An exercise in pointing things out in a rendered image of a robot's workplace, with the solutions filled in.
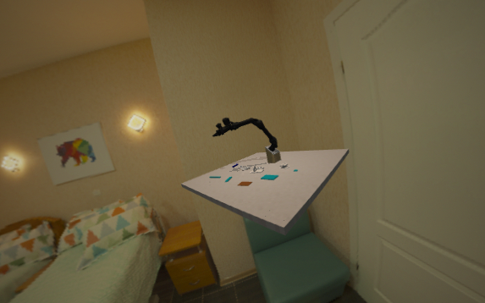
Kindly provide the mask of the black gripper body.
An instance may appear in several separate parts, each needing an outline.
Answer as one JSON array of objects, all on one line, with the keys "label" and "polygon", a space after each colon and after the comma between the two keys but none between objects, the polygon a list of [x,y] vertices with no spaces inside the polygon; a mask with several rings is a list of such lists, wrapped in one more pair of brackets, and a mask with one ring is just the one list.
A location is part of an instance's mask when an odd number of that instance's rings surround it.
[{"label": "black gripper body", "polygon": [[221,129],[218,130],[218,132],[220,133],[220,135],[223,135],[225,132],[227,132],[227,129],[226,127],[222,127]]}]

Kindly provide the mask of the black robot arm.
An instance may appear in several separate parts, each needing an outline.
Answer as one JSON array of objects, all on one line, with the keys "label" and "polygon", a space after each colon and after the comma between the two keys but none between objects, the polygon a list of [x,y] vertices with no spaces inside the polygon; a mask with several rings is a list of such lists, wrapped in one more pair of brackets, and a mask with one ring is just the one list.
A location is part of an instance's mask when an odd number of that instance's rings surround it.
[{"label": "black robot arm", "polygon": [[[227,131],[229,131],[229,130],[236,130],[240,126],[243,126],[243,125],[252,123],[255,126],[257,126],[259,129],[261,129],[266,134],[266,136],[269,138],[269,142],[272,144],[268,148],[269,150],[271,150],[272,152],[274,152],[275,151],[275,148],[278,147],[277,138],[275,138],[274,136],[272,136],[270,134],[270,132],[267,130],[267,128],[264,126],[264,123],[260,119],[257,119],[257,118],[248,118],[248,119],[246,119],[244,121],[241,121],[241,122],[232,122],[232,121],[229,121],[229,118],[223,118],[222,121],[223,121],[223,124],[226,125],[225,127],[226,127]],[[218,128],[218,130],[222,128],[221,123],[217,123],[215,126]]]}]

